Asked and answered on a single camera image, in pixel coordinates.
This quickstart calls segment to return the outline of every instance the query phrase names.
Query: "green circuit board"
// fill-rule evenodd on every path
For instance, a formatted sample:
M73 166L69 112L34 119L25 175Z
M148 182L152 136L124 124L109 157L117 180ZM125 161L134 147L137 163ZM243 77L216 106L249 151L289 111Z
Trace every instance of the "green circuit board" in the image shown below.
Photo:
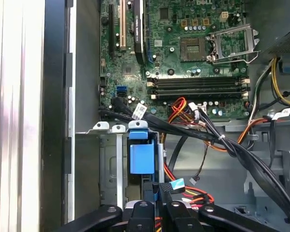
M190 78L193 70L201 70L197 77L229 77L247 76L247 66L244 62L236 64L236 67L226 64L218 66L219 73L214 72L212 64L199 57L189 59L183 56L181 46L189 45L190 38L206 39L213 30L224 30L230 27L228 22L221 22L221 12L241 13L238 25L243 24L244 5L242 0L147 0L145 3L145 33L146 56L145 65L138 64L134 52L133 8L125 7L126 48L115 48L114 57L109 54L110 27L103 24L103 20L109 16L109 5L114 5L114 31L120 33L120 0L102 0L101 2L101 69L100 75L103 82L100 103L102 106L110 106L111 98L116 96L117 86L127 86L127 95L124 97L127 105L133 110L137 103L144 101L148 112L167 119L170 114L172 101L152 100L147 90L147 79L171 79ZM225 55L245 50L245 38L243 33L235 33L223 38L222 48ZM188 52L200 52L199 46L187 46ZM245 102L247 99L209 99L207 102L207 114L214 120L228 120L247 117ZM219 102L218 105L209 105L209 102Z

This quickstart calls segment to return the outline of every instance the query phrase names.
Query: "pcie slot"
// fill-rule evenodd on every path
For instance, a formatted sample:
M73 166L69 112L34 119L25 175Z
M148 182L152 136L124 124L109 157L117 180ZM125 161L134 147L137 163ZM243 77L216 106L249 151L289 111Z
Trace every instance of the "pcie slot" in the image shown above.
M126 50L126 1L120 0L120 49Z
M109 39L108 39L108 53L112 59L115 57L115 45L114 45L114 5L108 5L108 20L109 20Z

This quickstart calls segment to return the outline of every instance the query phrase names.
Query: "ventilation grille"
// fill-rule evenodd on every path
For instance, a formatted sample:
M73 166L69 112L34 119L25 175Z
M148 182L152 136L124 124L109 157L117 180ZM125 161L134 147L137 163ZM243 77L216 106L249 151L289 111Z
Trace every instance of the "ventilation grille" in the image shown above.
M270 48L269 50L270 54L290 54L290 33L287 34L284 38L281 39L281 41Z

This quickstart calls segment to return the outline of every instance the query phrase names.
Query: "motherboard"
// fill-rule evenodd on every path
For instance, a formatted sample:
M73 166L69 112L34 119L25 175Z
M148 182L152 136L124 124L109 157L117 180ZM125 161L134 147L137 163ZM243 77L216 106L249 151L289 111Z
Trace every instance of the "motherboard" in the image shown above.
M101 106L119 96L167 119L185 97L213 120L248 117L246 32L230 31L238 27L242 0L102 0Z

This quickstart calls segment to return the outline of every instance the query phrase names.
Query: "cpu socket lever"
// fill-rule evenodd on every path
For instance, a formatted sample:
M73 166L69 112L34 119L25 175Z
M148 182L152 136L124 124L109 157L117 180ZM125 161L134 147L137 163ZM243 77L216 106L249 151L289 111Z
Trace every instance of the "cpu socket lever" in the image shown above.
M238 32L244 33L246 51L232 52L228 56L226 56L225 51L223 51L222 48L223 37ZM255 47L260 41L258 38L255 38L255 36L257 36L258 34L259 33L256 30L251 28L250 24L245 24L235 28L210 33L206 40L208 40L212 44L213 51L210 55L206 57L207 61L213 64L225 64L241 61L245 62L246 64L250 64L259 56L260 51L255 51ZM252 59L249 59L248 55L251 54L253 54L254 57Z

